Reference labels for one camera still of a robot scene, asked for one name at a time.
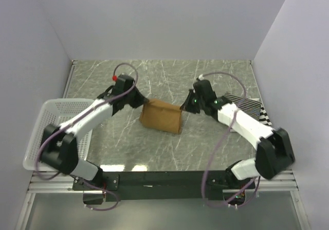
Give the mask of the tan tank top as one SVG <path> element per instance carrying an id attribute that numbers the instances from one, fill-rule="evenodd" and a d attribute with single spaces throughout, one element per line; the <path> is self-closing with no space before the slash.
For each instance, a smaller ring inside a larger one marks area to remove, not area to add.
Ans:
<path id="1" fill-rule="evenodd" d="M 177 105 L 150 99 L 143 105 L 139 121 L 146 128 L 180 134 L 182 110 Z"/>

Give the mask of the wide-striped black white tank top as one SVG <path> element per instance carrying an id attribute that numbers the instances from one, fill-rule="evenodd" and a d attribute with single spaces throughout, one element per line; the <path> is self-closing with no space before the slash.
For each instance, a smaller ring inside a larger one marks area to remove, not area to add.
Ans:
<path id="1" fill-rule="evenodd" d="M 259 118 L 258 122 L 264 124 L 265 126 L 271 126 L 272 125 L 271 120 L 269 119 L 269 116 L 268 116 L 263 104 L 262 104 L 260 118 Z"/>

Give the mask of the thin-striped black white tank top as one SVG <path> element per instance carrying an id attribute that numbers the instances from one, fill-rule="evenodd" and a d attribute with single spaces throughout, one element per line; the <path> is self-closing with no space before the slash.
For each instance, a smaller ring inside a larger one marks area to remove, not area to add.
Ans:
<path id="1" fill-rule="evenodd" d="M 231 93 L 226 92 L 224 97 L 231 100 L 233 103 L 240 104 L 239 108 L 255 120 L 259 120 L 262 104 L 259 101 L 253 99 L 245 99 L 243 100 L 242 97 L 238 97 Z"/>

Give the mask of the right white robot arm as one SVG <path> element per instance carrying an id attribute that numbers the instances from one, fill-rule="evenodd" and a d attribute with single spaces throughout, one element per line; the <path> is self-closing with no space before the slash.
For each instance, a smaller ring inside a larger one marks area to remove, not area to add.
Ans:
<path id="1" fill-rule="evenodd" d="M 245 179 L 253 177 L 271 180 L 295 163 L 285 129 L 266 126 L 238 109 L 227 97 L 217 97 L 209 80 L 196 80 L 180 108 L 190 113 L 204 111 L 240 134 L 256 150 L 255 158 L 237 161 L 225 170 L 226 184 L 231 188 L 238 188 Z"/>

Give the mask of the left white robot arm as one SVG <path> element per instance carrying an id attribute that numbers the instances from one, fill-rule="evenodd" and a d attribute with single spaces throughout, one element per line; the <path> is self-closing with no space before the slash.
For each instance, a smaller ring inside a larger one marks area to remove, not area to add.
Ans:
<path id="1" fill-rule="evenodd" d="M 125 105 L 138 108 L 148 102 L 136 87 L 136 80 L 126 74 L 114 78 L 115 84 L 100 94 L 81 113 L 58 126 L 45 127 L 38 162 L 42 162 L 59 173 L 84 179 L 92 190 L 103 184 L 103 170 L 78 155 L 78 144 L 92 129 L 111 118 Z"/>

